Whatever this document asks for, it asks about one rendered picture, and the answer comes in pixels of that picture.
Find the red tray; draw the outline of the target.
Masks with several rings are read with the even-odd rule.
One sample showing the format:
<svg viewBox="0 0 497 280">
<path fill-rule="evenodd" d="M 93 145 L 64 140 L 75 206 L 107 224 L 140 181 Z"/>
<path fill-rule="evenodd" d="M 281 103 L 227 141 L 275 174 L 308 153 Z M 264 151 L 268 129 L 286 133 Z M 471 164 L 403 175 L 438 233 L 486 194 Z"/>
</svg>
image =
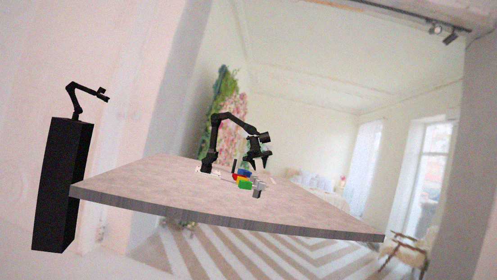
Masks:
<svg viewBox="0 0 497 280">
<path fill-rule="evenodd" d="M 243 176 L 243 175 L 234 174 L 234 173 L 232 174 L 232 177 L 233 177 L 233 179 L 234 179 L 235 181 L 237 180 L 237 176 L 240 176 L 240 177 L 244 177 L 244 178 L 246 178 L 246 176 Z"/>
</svg>

